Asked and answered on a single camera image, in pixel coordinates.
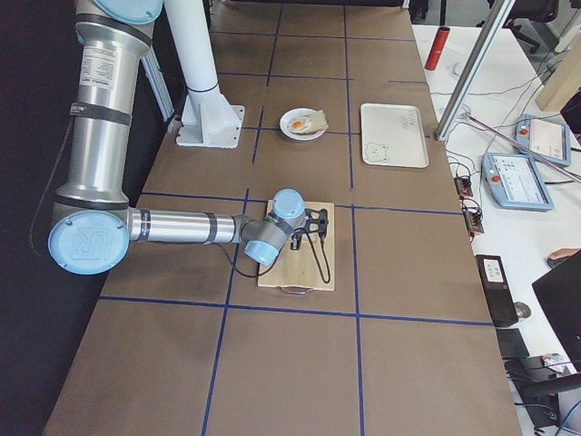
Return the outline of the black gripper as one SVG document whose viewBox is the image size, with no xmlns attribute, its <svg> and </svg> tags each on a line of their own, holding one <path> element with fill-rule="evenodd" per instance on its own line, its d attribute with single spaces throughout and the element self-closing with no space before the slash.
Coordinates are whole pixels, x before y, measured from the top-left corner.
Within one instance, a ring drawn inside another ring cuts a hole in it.
<svg viewBox="0 0 581 436">
<path fill-rule="evenodd" d="M 303 230 L 306 234 L 316 233 L 320 238 L 327 236 L 328 229 L 328 210 L 314 210 L 307 208 L 305 210 L 306 222 Z"/>
</svg>

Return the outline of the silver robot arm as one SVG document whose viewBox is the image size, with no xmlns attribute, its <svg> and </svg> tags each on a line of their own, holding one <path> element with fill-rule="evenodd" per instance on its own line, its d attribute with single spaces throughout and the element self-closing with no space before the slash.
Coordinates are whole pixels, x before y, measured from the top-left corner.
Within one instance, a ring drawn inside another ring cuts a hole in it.
<svg viewBox="0 0 581 436">
<path fill-rule="evenodd" d="M 118 264 L 131 242 L 240 243 L 271 268 L 285 243 L 327 232 L 327 212 L 307 208 L 297 191 L 277 192 L 260 220 L 132 208 L 123 193 L 138 68 L 151 51 L 160 13 L 167 15 L 185 79 L 182 144 L 238 144 L 244 108 L 220 90 L 201 2 L 78 2 L 75 29 L 84 49 L 70 110 L 72 154 L 67 182 L 54 197 L 49 253 L 70 273 L 97 274 Z"/>
</svg>

